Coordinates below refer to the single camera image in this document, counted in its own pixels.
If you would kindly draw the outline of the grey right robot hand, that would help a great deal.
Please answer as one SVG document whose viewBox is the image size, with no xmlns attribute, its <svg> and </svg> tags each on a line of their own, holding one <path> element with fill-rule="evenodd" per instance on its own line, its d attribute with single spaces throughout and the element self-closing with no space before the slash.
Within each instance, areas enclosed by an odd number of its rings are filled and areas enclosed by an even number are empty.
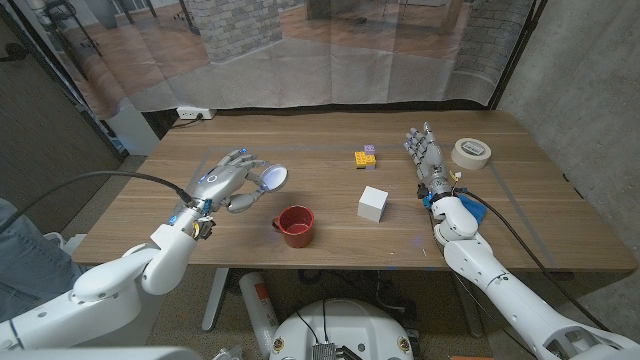
<svg viewBox="0 0 640 360">
<path fill-rule="evenodd" d="M 422 130 L 411 128 L 406 133 L 404 148 L 416 165 L 419 199 L 424 199 L 429 194 L 433 197 L 454 194 L 454 187 L 446 173 L 442 151 L 428 122 L 423 124 Z"/>
</svg>

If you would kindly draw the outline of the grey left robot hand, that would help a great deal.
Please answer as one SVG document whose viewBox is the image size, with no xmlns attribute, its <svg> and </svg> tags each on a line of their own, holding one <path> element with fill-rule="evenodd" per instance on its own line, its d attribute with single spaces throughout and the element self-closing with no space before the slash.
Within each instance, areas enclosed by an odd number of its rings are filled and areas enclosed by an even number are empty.
<svg viewBox="0 0 640 360">
<path fill-rule="evenodd" d="M 263 176 L 253 168 L 270 163 L 248 154 L 244 148 L 228 153 L 215 167 L 201 176 L 191 193 L 192 201 L 182 205 L 168 224 L 192 238 L 206 239 L 215 225 L 213 212 L 221 207 L 230 213 L 247 210 L 262 195 L 272 192 Z"/>
</svg>

